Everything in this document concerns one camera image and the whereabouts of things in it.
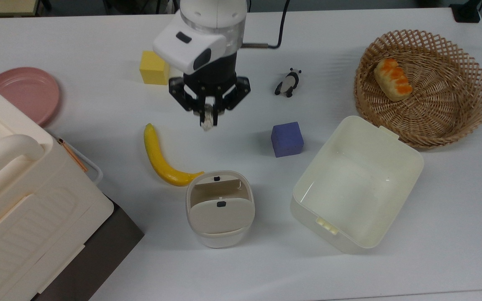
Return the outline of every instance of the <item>bread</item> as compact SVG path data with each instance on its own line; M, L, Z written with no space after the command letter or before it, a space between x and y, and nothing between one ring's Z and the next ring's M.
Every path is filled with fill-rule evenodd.
M379 61L374 72L375 80L391 101L407 99L412 93L412 86L395 59Z

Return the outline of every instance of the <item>white plastic box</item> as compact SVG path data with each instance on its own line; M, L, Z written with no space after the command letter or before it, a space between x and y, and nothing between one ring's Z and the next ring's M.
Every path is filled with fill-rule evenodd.
M187 220L202 244L237 244L249 230L256 208L249 181L231 170L205 173L187 188Z
M65 149L0 95L0 300L41 293L112 212Z
M423 170L390 130L345 118L293 188L291 213L348 254L382 240Z

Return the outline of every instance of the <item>toy panda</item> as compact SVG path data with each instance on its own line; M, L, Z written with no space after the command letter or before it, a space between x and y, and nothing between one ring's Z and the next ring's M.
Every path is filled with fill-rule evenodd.
M281 93L285 93L286 97L293 95L293 89L297 88L297 84L299 84L299 74L301 74L302 71L293 68L290 68L289 71L284 80L276 87L275 95Z

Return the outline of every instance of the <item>pink plate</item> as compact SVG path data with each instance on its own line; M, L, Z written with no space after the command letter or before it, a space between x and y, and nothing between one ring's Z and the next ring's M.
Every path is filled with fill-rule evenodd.
M0 94L39 126L50 121L59 106L59 86L46 71L32 67L0 74Z

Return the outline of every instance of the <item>white storage box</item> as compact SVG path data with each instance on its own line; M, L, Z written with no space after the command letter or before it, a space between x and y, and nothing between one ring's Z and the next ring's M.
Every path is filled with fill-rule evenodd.
M235 171L205 173L187 188L187 219L199 241L213 248L237 244L256 208L249 182Z
M63 147L0 95L0 300L41 293L112 212Z
M423 157L386 128L345 118L293 189L291 213L344 253L382 240L421 170Z

